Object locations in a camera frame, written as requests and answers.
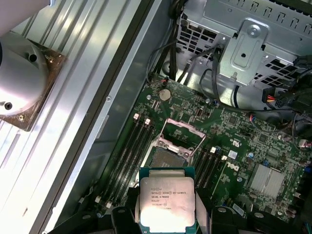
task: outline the dimm slot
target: dimm slot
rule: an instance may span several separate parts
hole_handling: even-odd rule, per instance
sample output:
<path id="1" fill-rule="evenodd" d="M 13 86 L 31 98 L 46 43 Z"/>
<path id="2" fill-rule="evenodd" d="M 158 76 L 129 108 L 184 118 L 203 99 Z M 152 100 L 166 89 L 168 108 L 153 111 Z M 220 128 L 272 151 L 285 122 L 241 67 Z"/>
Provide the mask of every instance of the dimm slot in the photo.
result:
<path id="1" fill-rule="evenodd" d="M 208 174 L 208 176 L 207 176 L 206 182 L 205 182 L 205 184 L 204 184 L 204 188 L 206 188 L 207 184 L 209 183 L 209 181 L 210 181 L 210 179 L 211 179 L 211 176 L 215 174 L 215 170 L 216 170 L 216 168 L 217 168 L 219 162 L 220 162 L 220 158 L 216 157 L 216 158 L 214 159 L 213 166 L 212 166 L 212 168 L 211 168 L 211 170 L 209 171 L 209 174 Z"/>
<path id="2" fill-rule="evenodd" d="M 214 168 L 214 171 L 212 172 L 212 175 L 216 175 L 217 170 L 220 170 L 220 169 L 219 169 L 219 166 L 220 166 L 220 165 L 222 165 L 222 161 L 219 159 L 218 162 L 217 162 L 216 167 Z M 207 183 L 207 186 L 206 186 L 206 187 L 209 186 L 209 188 L 211 188 L 211 189 L 213 190 L 213 189 L 214 189 L 214 187 L 213 187 L 213 179 L 209 178 L 209 180 L 208 180 L 207 182 L 208 182 L 208 183 Z"/>
<path id="3" fill-rule="evenodd" d="M 198 182 L 199 188 L 203 188 L 205 184 L 205 179 L 207 178 L 208 174 L 211 172 L 211 168 L 213 166 L 214 161 L 215 161 L 215 157 L 214 155 L 211 155 L 210 160 L 208 161 L 208 163 L 206 163 L 207 166 L 205 167 L 204 174 L 203 176 L 201 176 L 200 181 Z"/>
<path id="4" fill-rule="evenodd" d="M 202 161 L 201 165 L 198 168 L 198 172 L 195 175 L 195 186 L 198 187 L 198 182 L 200 181 L 203 173 L 205 172 L 204 169 L 206 168 L 206 165 L 209 163 L 211 159 L 211 154 L 206 153 L 204 160 Z"/>
<path id="5" fill-rule="evenodd" d="M 146 145 L 151 141 L 153 129 L 154 129 L 153 126 L 150 126 L 150 127 L 149 127 L 147 136 L 144 137 L 145 140 L 144 140 L 142 146 L 139 147 L 139 152 L 137 153 L 136 160 L 135 160 L 135 162 L 133 163 L 132 167 L 130 168 L 131 171 L 130 171 L 128 177 L 127 177 L 126 182 L 125 182 L 124 185 L 123 185 L 123 188 L 122 188 L 122 190 L 121 190 L 121 193 L 119 194 L 119 198 L 120 198 L 120 197 L 121 197 L 121 198 L 123 197 L 124 193 L 126 192 L 127 188 L 129 187 L 130 180 L 132 179 L 133 175 L 134 175 L 134 174 L 136 173 L 136 171 L 138 170 L 138 167 L 141 165 L 140 162 L 144 159 L 143 152 L 146 150 Z"/>
<path id="6" fill-rule="evenodd" d="M 118 188 L 120 187 L 122 181 L 124 180 L 125 176 L 127 175 L 127 170 L 128 170 L 128 166 L 129 166 L 129 162 L 133 161 L 135 155 L 135 152 L 137 150 L 138 145 L 140 144 L 140 139 L 142 138 L 142 136 L 145 134 L 146 131 L 146 127 L 144 125 L 141 126 L 139 133 L 137 134 L 134 144 L 132 145 L 132 147 L 130 147 L 129 151 L 126 153 L 127 155 L 127 159 L 125 161 L 125 163 L 123 164 L 123 167 L 120 171 L 120 173 L 117 175 L 116 180 L 114 182 L 114 187 L 112 189 L 112 192 L 110 193 L 110 197 L 114 197 L 116 195 L 116 192 L 118 191 Z"/>
<path id="7" fill-rule="evenodd" d="M 115 165 L 113 166 L 114 169 L 111 172 L 110 176 L 109 176 L 109 182 L 108 182 L 108 186 L 107 189 L 105 190 L 104 194 L 102 195 L 102 197 L 105 197 L 106 195 L 109 195 L 109 191 L 111 191 L 115 185 L 115 180 L 116 177 L 118 175 L 118 173 L 120 173 L 121 167 L 124 164 L 125 160 L 127 159 L 127 154 L 126 152 L 128 151 L 128 149 L 132 146 L 133 144 L 133 140 L 134 138 L 137 136 L 137 133 L 139 132 L 139 130 L 141 129 L 141 124 L 139 123 L 139 121 L 134 125 L 134 128 L 132 128 L 132 131 L 130 132 L 130 136 L 129 138 L 127 138 L 127 140 L 123 143 L 123 147 L 122 150 L 120 151 L 120 158 L 118 158 L 116 160 Z"/>
<path id="8" fill-rule="evenodd" d="M 195 175 L 198 171 L 198 166 L 199 166 L 199 163 L 200 161 L 205 157 L 205 154 L 207 153 L 207 149 L 204 149 L 203 152 L 199 155 L 195 165 L 194 165 L 194 168 L 195 168 Z"/>

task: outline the capacitor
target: capacitor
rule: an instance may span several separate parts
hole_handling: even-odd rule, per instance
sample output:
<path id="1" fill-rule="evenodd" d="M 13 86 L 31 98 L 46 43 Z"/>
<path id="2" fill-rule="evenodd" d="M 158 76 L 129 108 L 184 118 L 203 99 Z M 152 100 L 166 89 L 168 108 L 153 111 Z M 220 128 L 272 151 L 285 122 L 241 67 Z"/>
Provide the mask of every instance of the capacitor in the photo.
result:
<path id="1" fill-rule="evenodd" d="M 286 211 L 285 214 L 286 214 L 288 217 L 290 217 L 290 218 L 295 218 L 295 217 L 296 217 L 296 215 L 293 214 L 293 213 L 290 212 L 290 211 Z"/>
<path id="2" fill-rule="evenodd" d="M 254 154 L 252 152 L 247 153 L 246 156 L 249 158 L 254 158 Z"/>
<path id="3" fill-rule="evenodd" d="M 287 211 L 290 211 L 294 215 L 297 213 L 297 211 L 293 207 L 290 207 L 290 206 L 287 208 Z"/>

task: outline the chip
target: chip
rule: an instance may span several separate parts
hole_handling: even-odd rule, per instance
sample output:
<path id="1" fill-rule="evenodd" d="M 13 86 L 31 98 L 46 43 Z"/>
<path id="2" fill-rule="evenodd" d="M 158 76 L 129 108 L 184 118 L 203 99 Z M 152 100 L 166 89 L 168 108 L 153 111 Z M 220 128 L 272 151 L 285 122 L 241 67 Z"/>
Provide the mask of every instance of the chip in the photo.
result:
<path id="1" fill-rule="evenodd" d="M 264 208 L 264 212 L 267 212 L 267 213 L 271 214 L 272 208 L 266 206 L 266 207 Z"/>
<path id="2" fill-rule="evenodd" d="M 235 125 L 236 124 L 236 121 L 237 121 L 237 118 L 234 117 L 234 116 L 231 116 L 230 119 L 229 119 L 229 123 Z"/>
<path id="3" fill-rule="evenodd" d="M 153 155 L 151 167 L 183 167 L 186 160 L 164 149 L 158 148 Z"/>
<path id="4" fill-rule="evenodd" d="M 261 141 L 262 143 L 265 143 L 268 139 L 268 136 L 261 134 L 259 137 L 259 141 Z"/>

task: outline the screw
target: screw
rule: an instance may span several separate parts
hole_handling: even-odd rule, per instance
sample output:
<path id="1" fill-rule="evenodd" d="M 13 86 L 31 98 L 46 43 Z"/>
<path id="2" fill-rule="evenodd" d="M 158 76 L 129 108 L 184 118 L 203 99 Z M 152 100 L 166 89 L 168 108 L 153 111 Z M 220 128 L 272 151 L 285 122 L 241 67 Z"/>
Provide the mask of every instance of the screw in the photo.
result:
<path id="1" fill-rule="evenodd" d="M 254 213 L 254 216 L 257 218 L 264 218 L 264 215 L 262 213 Z"/>
<path id="2" fill-rule="evenodd" d="M 226 209 L 225 209 L 225 208 L 220 207 L 220 208 L 218 208 L 218 211 L 219 211 L 219 212 L 221 212 L 221 213 L 225 213 L 225 212 L 226 212 Z"/>
<path id="3" fill-rule="evenodd" d="M 255 35 L 256 32 L 257 32 L 257 29 L 252 28 L 251 31 L 250 31 L 250 35 Z"/>

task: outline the ram slot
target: ram slot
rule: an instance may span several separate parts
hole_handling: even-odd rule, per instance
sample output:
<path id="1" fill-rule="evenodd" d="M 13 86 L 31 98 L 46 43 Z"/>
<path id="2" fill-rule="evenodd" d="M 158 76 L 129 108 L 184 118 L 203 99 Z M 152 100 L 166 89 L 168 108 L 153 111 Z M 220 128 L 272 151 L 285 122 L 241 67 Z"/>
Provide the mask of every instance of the ram slot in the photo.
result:
<path id="1" fill-rule="evenodd" d="M 144 159 L 144 152 L 146 151 L 147 145 L 149 142 L 151 142 L 151 138 L 152 138 L 152 133 L 153 133 L 153 126 L 150 126 L 148 128 L 148 132 L 146 134 L 146 136 L 143 137 L 143 141 L 142 141 L 142 145 L 140 145 L 138 147 L 138 152 L 136 154 L 136 159 L 134 161 L 134 163 L 132 164 L 132 166 L 130 167 L 130 172 L 127 176 L 126 182 L 123 184 L 123 188 L 121 190 L 121 193 L 118 194 L 118 199 L 116 199 L 117 202 L 120 201 L 121 198 L 123 198 L 123 195 L 125 194 L 126 190 L 129 187 L 129 183 L 132 179 L 132 177 L 136 174 L 136 171 L 139 169 L 142 160 Z"/>
<path id="2" fill-rule="evenodd" d="M 204 175 L 201 176 L 199 182 L 198 182 L 198 187 L 199 188 L 203 188 L 204 184 L 205 184 L 205 181 L 206 181 L 206 178 L 208 176 L 208 174 L 211 172 L 211 168 L 213 167 L 213 164 L 214 164 L 214 161 L 215 161 L 215 157 L 214 155 L 210 155 L 210 159 L 208 162 L 206 162 L 206 166 L 205 166 L 205 169 L 204 169 Z"/>
<path id="3" fill-rule="evenodd" d="M 194 164 L 194 168 L 195 168 L 195 175 L 197 174 L 197 171 L 198 171 L 198 167 L 199 167 L 199 163 L 203 161 L 205 155 L 207 153 L 207 150 L 204 149 L 203 152 L 200 154 L 200 156 L 198 157 L 196 163 Z"/>
<path id="4" fill-rule="evenodd" d="M 198 172 L 195 175 L 195 186 L 198 187 L 200 180 L 203 177 L 203 174 L 205 173 L 205 168 L 209 164 L 211 160 L 211 154 L 206 153 L 205 158 L 203 159 L 202 163 L 198 167 Z"/>
<path id="5" fill-rule="evenodd" d="M 116 162 L 113 166 L 114 169 L 109 176 L 109 182 L 108 182 L 107 189 L 105 190 L 102 197 L 104 197 L 106 195 L 108 195 L 108 196 L 110 195 L 111 190 L 115 186 L 115 180 L 117 179 L 118 174 L 120 173 L 120 170 L 122 169 L 125 161 L 127 160 L 127 152 L 133 146 L 133 142 L 134 142 L 137 134 L 139 133 L 141 127 L 142 127 L 142 125 L 139 122 L 137 122 L 135 125 L 132 126 L 132 128 L 130 130 L 129 138 L 122 145 L 122 150 L 120 151 L 121 152 L 120 158 L 116 159 Z"/>
<path id="6" fill-rule="evenodd" d="M 215 174 L 215 171 L 216 171 L 216 169 L 218 168 L 219 163 L 220 163 L 220 158 L 219 158 L 219 157 L 216 157 L 216 158 L 214 159 L 213 166 L 211 167 L 211 169 L 209 170 L 209 173 L 208 173 L 208 175 L 207 175 L 206 182 L 205 182 L 205 184 L 204 184 L 204 186 L 203 186 L 204 188 L 207 187 L 207 185 L 208 185 L 210 179 L 212 178 L 212 175 Z"/>
<path id="7" fill-rule="evenodd" d="M 112 192 L 110 193 L 110 198 L 115 197 L 116 194 L 118 193 L 118 189 L 122 185 L 122 182 L 128 173 L 131 162 L 135 160 L 136 150 L 138 149 L 141 143 L 142 137 L 145 135 L 146 130 L 147 130 L 146 127 L 142 125 L 139 133 L 137 134 L 135 138 L 134 144 L 132 145 L 132 147 L 129 148 L 128 152 L 126 153 L 127 159 L 125 163 L 122 165 L 122 169 L 114 182 L 115 186 L 114 186 L 114 189 L 112 189 Z"/>
<path id="8" fill-rule="evenodd" d="M 213 176 L 213 175 L 216 175 L 216 174 L 218 173 L 218 171 L 221 172 L 221 170 L 222 170 L 222 161 L 219 159 L 218 162 L 217 162 L 217 164 L 216 164 L 216 166 L 215 166 L 215 168 L 214 168 L 214 171 L 212 172 L 212 176 Z M 211 188 L 211 189 L 213 190 L 213 189 L 214 189 L 213 181 L 214 181 L 213 178 L 210 177 L 210 178 L 207 180 L 206 188 L 208 187 L 208 188 Z"/>

